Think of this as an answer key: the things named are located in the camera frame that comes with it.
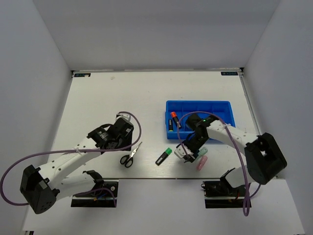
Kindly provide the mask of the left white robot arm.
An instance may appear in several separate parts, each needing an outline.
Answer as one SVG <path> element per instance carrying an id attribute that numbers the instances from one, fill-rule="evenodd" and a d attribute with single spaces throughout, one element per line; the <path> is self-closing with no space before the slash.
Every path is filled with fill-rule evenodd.
<path id="1" fill-rule="evenodd" d="M 102 176 L 94 171 L 82 171 L 78 176 L 70 174 L 88 161 L 102 155 L 105 150 L 130 150 L 134 126 L 130 115 L 118 114 L 114 124 L 104 124 L 89 132 L 76 145 L 73 153 L 39 167 L 33 165 L 24 169 L 20 191 L 35 214 L 50 209 L 57 200 L 64 197 L 90 192 L 99 195 L 103 191 Z"/>

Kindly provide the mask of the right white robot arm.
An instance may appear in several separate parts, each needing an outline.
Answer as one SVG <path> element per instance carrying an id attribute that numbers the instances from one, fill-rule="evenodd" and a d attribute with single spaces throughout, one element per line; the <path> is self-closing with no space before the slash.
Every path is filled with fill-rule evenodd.
<path id="1" fill-rule="evenodd" d="M 218 194 L 233 195 L 239 187 L 247 187 L 253 182 L 266 185 L 287 167 L 287 161 L 271 134 L 250 134 L 226 124 L 217 115 L 211 113 L 207 115 L 206 118 L 200 118 L 198 111 L 185 115 L 186 125 L 193 132 L 184 141 L 180 141 L 174 153 L 185 163 L 192 163 L 209 139 L 233 147 L 241 166 L 228 170 L 220 178 L 215 188 Z"/>

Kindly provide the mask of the green translucent marker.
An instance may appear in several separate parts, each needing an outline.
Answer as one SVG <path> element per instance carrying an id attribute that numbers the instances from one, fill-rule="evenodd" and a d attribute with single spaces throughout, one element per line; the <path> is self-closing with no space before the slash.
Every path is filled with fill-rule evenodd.
<path id="1" fill-rule="evenodd" d="M 198 156 L 202 157 L 203 155 L 205 155 L 208 152 L 206 147 L 202 147 L 199 152 L 198 152 Z"/>

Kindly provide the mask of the yellow capped black highlighter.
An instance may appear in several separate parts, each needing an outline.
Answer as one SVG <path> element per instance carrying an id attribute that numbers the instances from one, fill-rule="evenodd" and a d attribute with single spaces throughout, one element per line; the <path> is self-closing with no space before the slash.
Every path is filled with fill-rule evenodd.
<path id="1" fill-rule="evenodd" d="M 173 120 L 172 119 L 168 119 L 168 129 L 170 132 L 172 132 L 174 130 L 173 128 Z"/>

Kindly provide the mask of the green capped black highlighter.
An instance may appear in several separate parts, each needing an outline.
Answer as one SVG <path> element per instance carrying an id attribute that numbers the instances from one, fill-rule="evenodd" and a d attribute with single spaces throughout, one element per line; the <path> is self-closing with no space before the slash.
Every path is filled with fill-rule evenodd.
<path id="1" fill-rule="evenodd" d="M 156 160 L 155 164 L 157 166 L 160 166 L 168 157 L 169 155 L 172 153 L 172 149 L 171 148 L 167 148 L 160 156 L 159 158 Z"/>

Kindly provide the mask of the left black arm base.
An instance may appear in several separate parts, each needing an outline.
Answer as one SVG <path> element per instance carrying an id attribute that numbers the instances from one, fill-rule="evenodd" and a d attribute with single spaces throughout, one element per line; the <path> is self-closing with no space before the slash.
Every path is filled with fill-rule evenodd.
<path id="1" fill-rule="evenodd" d="M 73 196 L 70 206 L 72 208 L 115 208 L 117 206 L 118 186 L 118 180 L 104 181 L 102 187 L 111 192 L 103 189 L 82 196 Z"/>

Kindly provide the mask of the black handled scissors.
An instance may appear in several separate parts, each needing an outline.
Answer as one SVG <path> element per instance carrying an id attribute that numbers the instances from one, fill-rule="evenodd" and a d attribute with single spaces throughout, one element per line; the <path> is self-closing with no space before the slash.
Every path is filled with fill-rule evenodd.
<path id="1" fill-rule="evenodd" d="M 124 155 L 121 159 L 120 159 L 120 164 L 124 165 L 125 168 L 129 168 L 133 165 L 134 162 L 134 155 L 136 154 L 136 152 L 138 151 L 138 149 L 141 147 L 142 142 L 139 143 L 139 145 L 128 155 Z"/>

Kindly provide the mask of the orange capped black highlighter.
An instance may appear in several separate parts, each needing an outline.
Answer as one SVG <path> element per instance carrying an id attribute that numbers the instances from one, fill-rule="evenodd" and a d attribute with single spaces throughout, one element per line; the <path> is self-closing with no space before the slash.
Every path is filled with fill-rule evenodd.
<path id="1" fill-rule="evenodd" d="M 181 129 L 182 126 L 181 126 L 181 124 L 180 124 L 180 122 L 179 122 L 179 118 L 178 118 L 176 112 L 171 112 L 171 117 L 172 117 L 172 120 L 173 120 L 173 122 L 175 123 L 176 127 L 177 127 L 178 129 Z"/>

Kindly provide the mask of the pink translucent marker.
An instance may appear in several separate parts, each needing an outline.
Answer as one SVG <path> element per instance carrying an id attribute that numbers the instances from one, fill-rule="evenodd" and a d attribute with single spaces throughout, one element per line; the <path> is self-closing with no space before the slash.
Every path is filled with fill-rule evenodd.
<path id="1" fill-rule="evenodd" d="M 196 170 L 200 171 L 203 166 L 205 165 L 206 161 L 207 161 L 208 157 L 206 155 L 203 155 L 199 161 L 199 163 L 197 164 Z"/>

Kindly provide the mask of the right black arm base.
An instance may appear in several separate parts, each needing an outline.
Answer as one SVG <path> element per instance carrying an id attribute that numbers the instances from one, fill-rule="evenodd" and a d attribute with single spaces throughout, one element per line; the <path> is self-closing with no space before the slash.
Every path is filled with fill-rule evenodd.
<path id="1" fill-rule="evenodd" d="M 204 191 L 206 209 L 234 209 L 244 205 L 245 185 L 225 191 L 220 181 L 203 181 L 201 188 Z"/>

